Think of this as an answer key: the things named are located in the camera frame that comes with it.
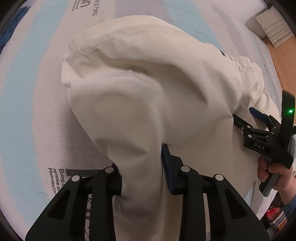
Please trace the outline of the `right beige curtain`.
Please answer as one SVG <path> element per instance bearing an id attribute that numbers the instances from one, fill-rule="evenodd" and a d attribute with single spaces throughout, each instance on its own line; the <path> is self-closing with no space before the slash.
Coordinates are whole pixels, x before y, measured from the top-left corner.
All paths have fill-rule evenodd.
<path id="1" fill-rule="evenodd" d="M 260 39 L 267 37 L 274 48 L 293 36 L 287 22 L 274 6 L 253 16 L 246 21 L 245 25 Z"/>

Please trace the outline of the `wooden headboard panel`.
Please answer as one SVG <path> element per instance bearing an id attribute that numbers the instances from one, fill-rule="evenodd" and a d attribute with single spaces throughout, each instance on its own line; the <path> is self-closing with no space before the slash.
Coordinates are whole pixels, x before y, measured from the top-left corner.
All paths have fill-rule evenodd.
<path id="1" fill-rule="evenodd" d="M 269 57 L 269 62 L 265 64 L 265 89 L 281 112 L 282 91 L 295 95 L 295 37 L 289 38 L 276 48 L 268 38 L 264 38 L 263 42 Z"/>

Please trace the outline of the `cream and black hooded jacket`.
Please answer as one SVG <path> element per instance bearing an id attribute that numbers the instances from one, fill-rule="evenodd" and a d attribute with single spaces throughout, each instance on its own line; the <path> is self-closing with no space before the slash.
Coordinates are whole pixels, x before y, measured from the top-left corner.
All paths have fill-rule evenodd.
<path id="1" fill-rule="evenodd" d="M 246 196 L 258 154 L 243 146 L 233 115 L 254 123 L 254 107 L 280 117 L 249 58 L 223 55 L 153 16 L 125 16 L 80 33 L 65 52 L 62 83 L 82 128 L 122 176 L 117 240 L 179 237 L 182 199 L 167 189 L 162 144 Z"/>

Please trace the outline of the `dark blue crumpled cloth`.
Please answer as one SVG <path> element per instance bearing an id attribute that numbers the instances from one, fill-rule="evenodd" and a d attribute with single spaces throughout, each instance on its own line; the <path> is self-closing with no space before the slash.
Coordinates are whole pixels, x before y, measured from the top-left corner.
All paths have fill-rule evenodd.
<path id="1" fill-rule="evenodd" d="M 25 14 L 29 11 L 30 7 L 21 7 L 11 16 L 8 23 L 5 25 L 4 29 L 1 31 L 1 48 L 0 53 L 2 53 L 3 48 L 6 46 L 10 38 L 12 37 L 17 25 Z"/>

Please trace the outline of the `striped bed sheet mattress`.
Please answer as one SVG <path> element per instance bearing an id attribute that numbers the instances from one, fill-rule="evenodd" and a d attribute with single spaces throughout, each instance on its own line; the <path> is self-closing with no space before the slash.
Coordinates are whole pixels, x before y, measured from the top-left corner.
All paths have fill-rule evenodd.
<path id="1" fill-rule="evenodd" d="M 36 1 L 1 53 L 1 209 L 24 237 L 72 175 L 112 161 L 98 149 L 69 105 L 62 63 L 85 30 L 125 16 L 153 16 L 223 55 L 247 57 L 267 79 L 264 42 L 215 1 Z M 256 179 L 243 198 L 261 218 L 275 197 Z"/>

